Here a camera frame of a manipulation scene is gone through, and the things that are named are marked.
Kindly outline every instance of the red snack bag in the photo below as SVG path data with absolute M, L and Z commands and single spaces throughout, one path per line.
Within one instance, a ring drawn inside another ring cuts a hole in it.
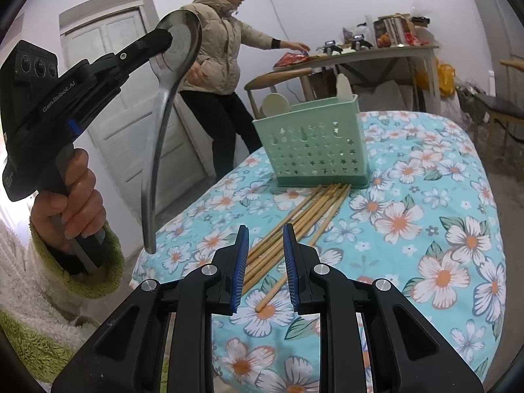
M 274 64 L 275 68 L 293 65 L 295 63 L 304 62 L 308 59 L 307 56 L 300 53 L 286 53 L 280 60 Z

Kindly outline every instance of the mint green plastic basket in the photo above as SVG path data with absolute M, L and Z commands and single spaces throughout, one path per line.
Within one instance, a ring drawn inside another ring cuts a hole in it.
M 351 184 L 364 189 L 370 169 L 358 99 L 322 99 L 253 121 L 279 186 Z

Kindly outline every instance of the yellow bag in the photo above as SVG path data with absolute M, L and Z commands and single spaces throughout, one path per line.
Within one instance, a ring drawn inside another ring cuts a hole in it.
M 438 60 L 437 63 L 440 96 L 442 99 L 447 99 L 455 95 L 455 68 L 447 63 L 440 63 Z M 422 90 L 429 90 L 428 73 L 426 71 L 417 71 L 415 81 Z

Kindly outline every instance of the camera module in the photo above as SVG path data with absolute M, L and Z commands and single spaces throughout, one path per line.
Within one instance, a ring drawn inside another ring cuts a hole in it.
M 52 63 L 49 65 L 49 75 L 53 78 L 57 75 L 57 68 Z
M 39 77 L 43 77 L 46 74 L 46 64 L 42 59 L 36 59 L 35 71 Z
M 27 54 L 22 57 L 21 65 L 22 69 L 25 72 L 29 72 L 29 70 L 31 69 L 31 60 L 29 59 L 29 56 Z

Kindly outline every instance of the table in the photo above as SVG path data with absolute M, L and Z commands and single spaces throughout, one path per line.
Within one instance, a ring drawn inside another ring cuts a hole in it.
M 371 61 L 377 59 L 394 59 L 399 57 L 407 57 L 408 60 L 412 57 L 420 57 L 426 63 L 428 67 L 428 78 L 429 78 L 429 94 L 430 101 L 426 104 L 426 112 L 431 114 L 438 114 L 440 112 L 440 90 L 439 90 L 439 75 L 437 71 L 437 61 L 435 59 L 435 49 L 438 46 L 405 46 L 405 47 L 384 47 L 384 48 L 372 48 L 368 50 L 359 50 L 352 53 L 339 54 L 335 56 L 321 57 L 311 62 L 302 62 L 290 66 L 284 66 L 275 68 L 274 70 L 291 70 L 300 68 L 324 68 L 327 66 L 342 65 L 344 68 L 349 67 L 349 71 L 354 73 L 350 69 L 349 64 L 352 62 L 360 61 Z M 383 82 L 386 79 L 387 74 L 393 68 L 389 65 L 381 76 Z
M 389 279 L 484 379 L 500 339 L 506 272 L 496 205 L 475 148 L 439 116 L 361 117 L 370 187 L 342 204 L 317 242 L 320 260 L 351 279 Z M 309 193 L 279 188 L 258 150 L 158 232 L 157 253 L 142 251 L 131 285 L 169 282 L 211 262 L 240 224 L 257 243 Z M 318 391 L 318 315 L 295 314 L 286 288 L 263 312 L 254 310 L 284 271 L 281 262 L 234 316 L 213 316 L 213 365 L 239 392 Z M 362 327 L 361 333 L 369 365 Z

